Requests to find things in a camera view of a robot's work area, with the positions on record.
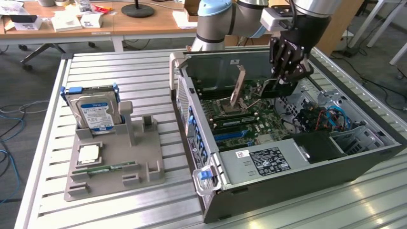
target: hard disk drive label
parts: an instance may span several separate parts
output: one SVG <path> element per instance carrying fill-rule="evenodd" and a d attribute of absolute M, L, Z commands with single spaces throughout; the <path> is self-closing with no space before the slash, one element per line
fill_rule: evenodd
<path fill-rule="evenodd" d="M 277 147 L 251 152 L 249 156 L 261 176 L 291 169 Z"/>
<path fill-rule="evenodd" d="M 87 120 L 89 129 L 105 131 L 113 128 L 113 119 L 107 113 L 108 103 L 83 104 L 81 112 Z"/>

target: green circuit board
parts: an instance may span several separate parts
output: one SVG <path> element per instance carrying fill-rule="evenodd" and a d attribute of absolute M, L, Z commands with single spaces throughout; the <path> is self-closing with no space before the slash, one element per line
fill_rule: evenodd
<path fill-rule="evenodd" d="M 201 101 L 201 104 L 209 123 L 211 120 L 225 119 L 223 123 L 232 123 L 231 126 L 233 128 L 225 127 L 223 128 L 224 130 L 232 129 L 236 131 L 235 126 L 239 126 L 239 131 L 247 131 L 243 137 L 216 141 L 220 152 L 260 145 L 265 142 L 280 141 L 289 133 L 281 123 L 280 116 L 272 108 L 272 99 L 259 99 L 256 96 L 244 96 L 243 94 L 233 107 L 231 107 L 229 99 L 205 100 Z M 233 118 L 239 115 L 247 115 L 248 118 L 253 117 L 255 120 L 248 124 L 237 123 L 235 120 L 244 119 Z M 215 130 L 217 126 L 211 127 L 213 136 L 216 136 Z"/>

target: gray floor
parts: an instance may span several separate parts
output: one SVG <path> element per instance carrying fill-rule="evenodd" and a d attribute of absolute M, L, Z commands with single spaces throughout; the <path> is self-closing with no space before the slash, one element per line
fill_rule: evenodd
<path fill-rule="evenodd" d="M 351 32 L 356 32 L 364 18 L 355 18 L 352 25 L 349 26 Z M 188 39 L 159 39 L 151 40 L 145 49 L 171 49 L 183 48 L 185 45 L 192 44 L 191 38 Z M 407 35 L 397 30 L 388 28 L 384 35 L 380 37 L 373 48 L 364 48 L 368 56 L 355 56 L 349 59 L 353 67 L 361 73 L 363 77 L 375 81 L 379 84 L 384 84 L 397 91 L 405 93 L 407 79 L 397 80 L 397 70 L 388 64 L 389 59 L 407 42 Z M 147 43 L 147 40 L 140 40 L 136 43 L 129 43 L 132 46 L 141 48 Z M 84 53 L 84 52 L 112 52 L 113 46 L 111 42 L 96 42 L 97 47 L 89 48 L 87 43 L 63 44 L 61 47 L 67 52 Z M 37 45 L 29 45 L 29 50 L 37 48 Z M 8 104 L 26 104 L 36 100 L 45 100 L 49 98 L 52 90 L 55 75 L 59 66 L 60 53 L 49 49 L 34 58 L 29 64 L 34 70 L 32 72 L 24 72 L 18 61 L 24 58 L 26 52 L 18 50 L 17 46 L 9 46 L 8 51 L 0 56 L 0 106 Z M 351 67 L 343 60 L 336 60 L 340 67 L 353 76 L 360 79 Z M 399 65 L 407 63 L 407 56 L 399 61 Z M 372 84 L 365 84 L 367 89 L 373 93 L 379 99 L 384 99 L 383 91 Z M 403 98 L 393 93 L 389 94 L 388 102 L 391 105 L 403 107 L 407 106 Z M 34 106 L 29 110 L 42 109 L 44 104 Z M 407 114 L 400 111 L 395 111 L 404 120 L 407 120 Z M 22 180 L 22 184 L 17 194 L 13 198 L 21 198 L 25 181 L 28 178 L 30 162 L 36 150 L 37 139 L 40 137 L 41 125 L 45 113 L 26 115 L 26 126 L 22 132 L 9 141 L 6 146 L 12 152 Z M 12 125 L 0 119 L 0 133 L 2 133 Z M 12 168 L 5 175 L 0 178 L 0 199 L 8 197 L 13 192 L 16 186 L 16 179 Z M 12 228 L 14 224 L 14 218 L 18 211 L 20 202 L 4 203 L 0 205 L 0 228 Z"/>

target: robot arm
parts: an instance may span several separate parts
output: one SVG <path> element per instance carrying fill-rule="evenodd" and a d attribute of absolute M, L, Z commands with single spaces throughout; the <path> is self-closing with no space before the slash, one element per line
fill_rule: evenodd
<path fill-rule="evenodd" d="M 271 38 L 271 73 L 279 84 L 296 82 L 312 74 L 307 59 L 339 4 L 340 0 L 293 0 L 291 6 L 263 10 L 260 22 L 265 29 L 285 29 L 280 38 Z"/>
<path fill-rule="evenodd" d="M 192 51 L 224 49 L 224 36 L 260 37 L 265 30 L 280 31 L 271 38 L 271 79 L 264 82 L 263 97 L 292 93 L 296 82 L 313 72 L 308 65 L 340 0 L 289 0 L 289 5 L 271 6 L 267 0 L 201 0 L 197 32 Z"/>

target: office chair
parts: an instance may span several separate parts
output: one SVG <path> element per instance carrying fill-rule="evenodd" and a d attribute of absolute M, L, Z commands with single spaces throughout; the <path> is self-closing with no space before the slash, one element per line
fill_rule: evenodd
<path fill-rule="evenodd" d="M 95 48 L 96 45 L 93 42 L 88 42 L 88 46 Z M 22 69 L 25 71 L 30 71 L 32 70 L 32 66 L 29 64 L 25 64 L 32 58 L 34 58 L 42 51 L 45 51 L 48 48 L 55 48 L 60 53 L 65 53 L 65 51 L 63 50 L 63 48 L 56 44 L 56 43 L 45 43 L 42 44 L 25 58 L 24 60 L 20 61 L 21 65 L 22 65 Z M 26 51 L 28 48 L 25 45 L 18 45 L 18 49 L 22 51 Z"/>

